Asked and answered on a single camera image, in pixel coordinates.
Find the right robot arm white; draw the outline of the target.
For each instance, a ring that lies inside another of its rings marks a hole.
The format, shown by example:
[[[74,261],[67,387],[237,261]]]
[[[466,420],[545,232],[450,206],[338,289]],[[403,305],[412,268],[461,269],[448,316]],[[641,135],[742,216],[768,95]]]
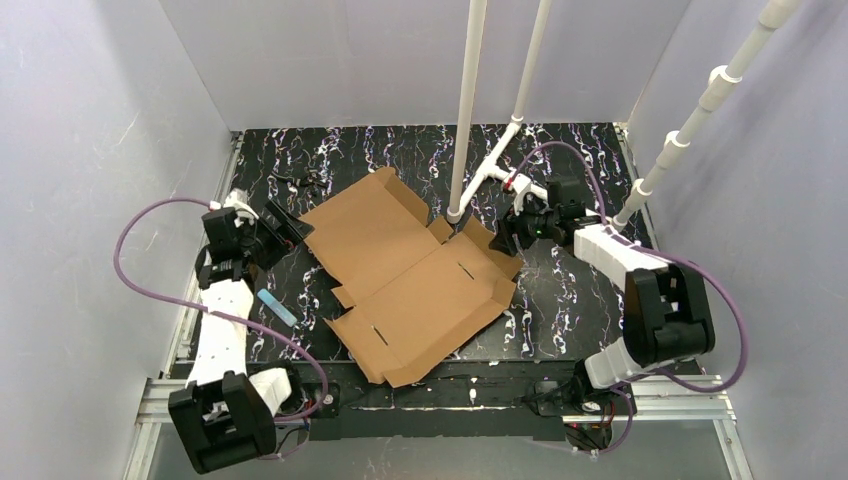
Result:
[[[530,198],[496,222],[489,246],[510,256],[550,240],[604,274],[624,294],[621,338],[575,367],[577,395],[608,390],[656,368],[708,353],[715,330],[701,274],[662,260],[606,225],[586,208],[573,179],[551,181],[546,200]]]

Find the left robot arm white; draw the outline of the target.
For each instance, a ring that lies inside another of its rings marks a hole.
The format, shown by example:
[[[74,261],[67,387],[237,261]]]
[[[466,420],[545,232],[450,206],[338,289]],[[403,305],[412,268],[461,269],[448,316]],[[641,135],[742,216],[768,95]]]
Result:
[[[198,349],[185,386],[170,393],[168,412],[199,474],[271,454],[274,417],[293,392],[285,365],[250,372],[246,341],[258,274],[276,265],[313,228],[278,202],[262,214],[229,199],[201,218],[208,241],[198,253]]]

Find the brown cardboard box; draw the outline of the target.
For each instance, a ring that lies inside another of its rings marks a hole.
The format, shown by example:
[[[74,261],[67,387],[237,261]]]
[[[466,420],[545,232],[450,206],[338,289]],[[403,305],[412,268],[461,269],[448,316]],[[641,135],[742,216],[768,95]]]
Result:
[[[454,231],[392,167],[303,214],[306,244],[337,281],[328,325],[373,384],[422,380],[506,311],[523,262],[470,218]]]

